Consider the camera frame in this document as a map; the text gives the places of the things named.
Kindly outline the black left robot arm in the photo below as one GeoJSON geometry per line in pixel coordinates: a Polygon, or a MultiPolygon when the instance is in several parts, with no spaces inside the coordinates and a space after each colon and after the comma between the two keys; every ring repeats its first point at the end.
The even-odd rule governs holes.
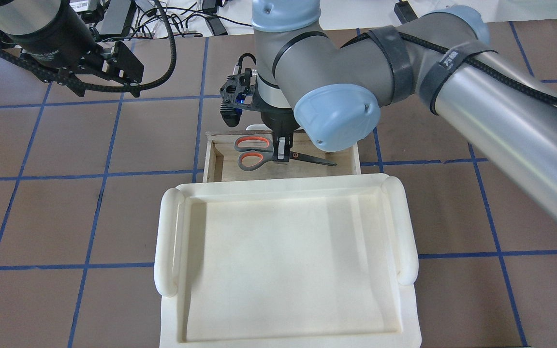
{"type": "Polygon", "coordinates": [[[78,97],[86,91],[141,92],[165,84],[175,72],[176,40],[166,10],[155,1],[167,31],[169,64],[155,81],[142,82],[144,65],[122,38],[103,46],[68,0],[0,0],[0,31],[23,51],[16,57],[0,47],[0,58],[44,83],[65,86],[78,97]]]}

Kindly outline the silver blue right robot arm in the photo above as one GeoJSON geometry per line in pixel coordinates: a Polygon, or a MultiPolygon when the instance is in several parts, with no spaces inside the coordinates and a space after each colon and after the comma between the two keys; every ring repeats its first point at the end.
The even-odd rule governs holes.
{"type": "Polygon", "coordinates": [[[366,137],[381,108],[419,97],[557,221],[557,96],[489,46],[468,6],[370,29],[338,48],[318,0],[255,0],[263,101],[287,108],[317,148],[366,137]]]}

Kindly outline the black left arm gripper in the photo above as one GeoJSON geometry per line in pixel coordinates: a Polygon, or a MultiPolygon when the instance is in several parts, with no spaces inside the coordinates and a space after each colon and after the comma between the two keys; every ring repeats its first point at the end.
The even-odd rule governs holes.
{"type": "Polygon", "coordinates": [[[22,49],[20,58],[76,82],[80,82],[79,75],[94,75],[122,86],[132,86],[142,81],[144,73],[144,65],[122,43],[111,48],[104,48],[93,40],[38,44],[29,50],[22,49]]]}

